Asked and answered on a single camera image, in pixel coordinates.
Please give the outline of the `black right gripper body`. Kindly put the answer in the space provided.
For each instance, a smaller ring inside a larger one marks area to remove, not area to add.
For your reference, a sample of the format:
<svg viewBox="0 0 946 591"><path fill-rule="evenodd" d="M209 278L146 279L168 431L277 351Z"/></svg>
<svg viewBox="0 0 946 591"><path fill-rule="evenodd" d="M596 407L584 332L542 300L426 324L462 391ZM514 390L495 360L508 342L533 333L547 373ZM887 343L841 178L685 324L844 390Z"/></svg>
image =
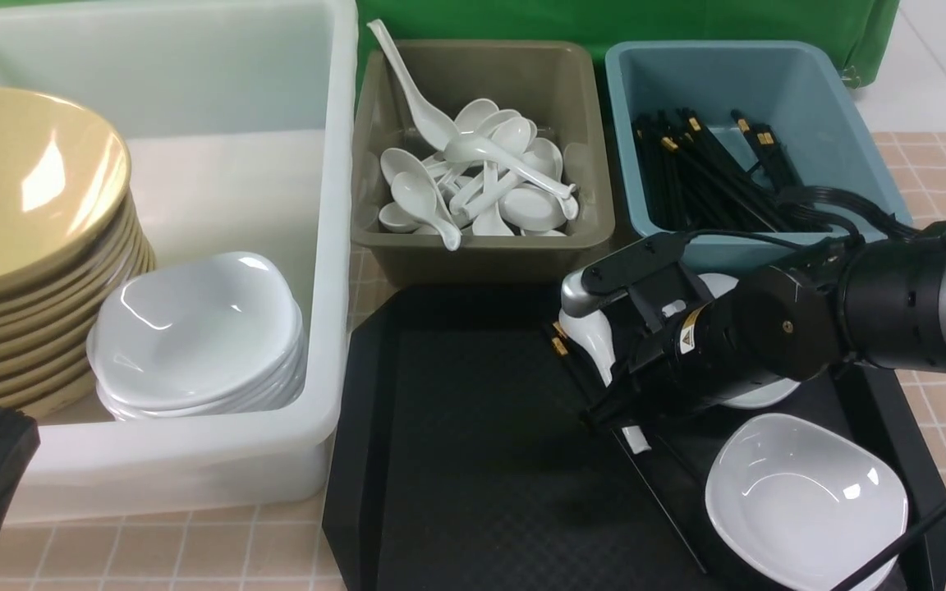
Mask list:
<svg viewBox="0 0 946 591"><path fill-rule="evenodd" d="M785 321L786 277L776 267L748 274L718 298L676 300L658 326L641 317L611 385L586 415L604 428L683 418L785 379Z"/></svg>

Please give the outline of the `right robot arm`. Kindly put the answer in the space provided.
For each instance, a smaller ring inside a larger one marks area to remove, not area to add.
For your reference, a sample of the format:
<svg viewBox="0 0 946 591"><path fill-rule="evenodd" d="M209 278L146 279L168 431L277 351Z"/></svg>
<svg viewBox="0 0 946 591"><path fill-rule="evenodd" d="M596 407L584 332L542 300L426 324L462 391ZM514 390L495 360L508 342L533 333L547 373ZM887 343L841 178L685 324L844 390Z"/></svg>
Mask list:
<svg viewBox="0 0 946 591"><path fill-rule="evenodd" d="M946 221L903 238L791 243L718 296L683 262L696 236L656 233L563 280L571 317L624 298L641 316L590 425L683 418L845 364L946 373Z"/></svg>

